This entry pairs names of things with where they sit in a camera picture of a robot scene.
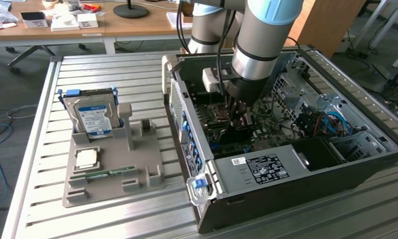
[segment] sticker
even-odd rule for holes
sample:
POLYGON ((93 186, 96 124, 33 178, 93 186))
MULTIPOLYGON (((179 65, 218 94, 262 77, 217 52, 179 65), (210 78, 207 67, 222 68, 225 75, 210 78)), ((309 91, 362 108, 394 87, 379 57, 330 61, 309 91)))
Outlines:
POLYGON ((101 36, 101 33, 84 33, 82 36, 101 36))
POLYGON ((246 159, 245 159, 245 157, 242 157, 242 158, 233 158, 231 162, 233 162, 233 165, 239 165, 239 164, 246 163, 246 159))
POLYGON ((270 154, 258 158, 246 160, 254 181, 258 184, 269 183, 282 178, 287 178, 289 174, 275 154, 270 154))
POLYGON ((85 131, 90 135, 104 135, 110 133, 110 120, 105 117, 106 106, 80 107, 78 112, 84 123, 85 131))

